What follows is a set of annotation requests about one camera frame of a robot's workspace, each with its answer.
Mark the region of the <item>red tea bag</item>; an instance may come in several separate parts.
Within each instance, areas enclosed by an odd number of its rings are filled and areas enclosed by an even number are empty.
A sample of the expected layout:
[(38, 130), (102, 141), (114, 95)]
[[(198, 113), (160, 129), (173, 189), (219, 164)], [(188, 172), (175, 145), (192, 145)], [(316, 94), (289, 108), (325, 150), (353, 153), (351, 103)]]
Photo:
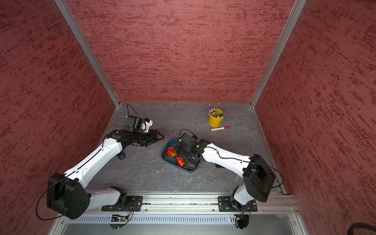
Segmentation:
[(186, 165), (186, 162), (183, 158), (181, 157), (175, 157), (176, 159), (176, 164), (179, 166), (179, 167), (182, 167), (184, 168), (184, 166)]
[(167, 149), (166, 149), (166, 151), (165, 151), (165, 155), (164, 155), (164, 157), (165, 158), (167, 158), (167, 157), (171, 157), (170, 156), (170, 152), (174, 152), (175, 151), (175, 146), (171, 146), (171, 147), (168, 147)]

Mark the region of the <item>black tea bag with label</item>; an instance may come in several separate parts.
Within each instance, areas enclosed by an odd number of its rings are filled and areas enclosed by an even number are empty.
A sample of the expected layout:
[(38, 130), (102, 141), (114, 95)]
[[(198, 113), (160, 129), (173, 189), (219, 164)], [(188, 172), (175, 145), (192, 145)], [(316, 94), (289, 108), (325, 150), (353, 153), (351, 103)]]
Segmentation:
[(188, 171), (193, 171), (197, 168), (199, 161), (185, 161), (184, 169)]

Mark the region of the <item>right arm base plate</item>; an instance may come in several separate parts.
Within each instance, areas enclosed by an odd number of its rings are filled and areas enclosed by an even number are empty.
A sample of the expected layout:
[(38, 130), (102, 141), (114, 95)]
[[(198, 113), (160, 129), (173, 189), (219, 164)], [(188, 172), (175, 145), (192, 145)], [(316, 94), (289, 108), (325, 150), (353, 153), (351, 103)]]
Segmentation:
[(257, 212), (255, 200), (249, 201), (246, 205), (242, 205), (235, 200), (231, 200), (230, 196), (219, 196), (218, 207), (220, 212)]

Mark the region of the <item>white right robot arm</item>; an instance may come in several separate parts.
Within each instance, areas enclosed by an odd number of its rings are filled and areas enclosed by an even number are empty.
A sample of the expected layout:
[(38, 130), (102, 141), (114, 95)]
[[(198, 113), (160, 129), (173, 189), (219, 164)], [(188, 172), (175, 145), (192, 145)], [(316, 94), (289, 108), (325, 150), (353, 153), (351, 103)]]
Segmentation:
[(178, 157), (182, 158), (186, 164), (189, 160), (203, 159), (242, 177), (244, 184), (237, 187), (233, 195), (236, 203), (246, 205), (252, 200), (267, 202), (276, 181), (276, 174), (262, 156), (239, 155), (206, 140), (184, 141), (180, 139), (178, 144), (180, 148)]

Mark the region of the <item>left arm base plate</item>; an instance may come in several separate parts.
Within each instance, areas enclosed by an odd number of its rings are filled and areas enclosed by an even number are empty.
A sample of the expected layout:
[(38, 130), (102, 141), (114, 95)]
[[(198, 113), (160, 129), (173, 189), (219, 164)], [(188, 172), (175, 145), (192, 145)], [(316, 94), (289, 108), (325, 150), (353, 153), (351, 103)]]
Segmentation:
[(119, 198), (114, 205), (102, 206), (103, 212), (139, 212), (143, 204), (142, 196), (126, 196)]

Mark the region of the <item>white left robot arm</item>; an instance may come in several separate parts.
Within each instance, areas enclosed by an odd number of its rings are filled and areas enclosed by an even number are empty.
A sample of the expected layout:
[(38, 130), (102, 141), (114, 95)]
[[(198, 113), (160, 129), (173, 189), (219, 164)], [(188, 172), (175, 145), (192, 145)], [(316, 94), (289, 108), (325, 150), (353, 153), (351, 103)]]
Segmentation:
[(126, 191), (119, 187), (86, 191), (94, 176), (114, 157), (125, 158), (124, 150), (130, 145), (147, 147), (165, 137), (158, 130), (147, 133), (114, 130), (106, 135), (99, 147), (64, 174), (55, 173), (48, 180), (49, 209), (70, 219), (76, 219), (87, 210), (110, 207), (120, 211), (128, 208)]

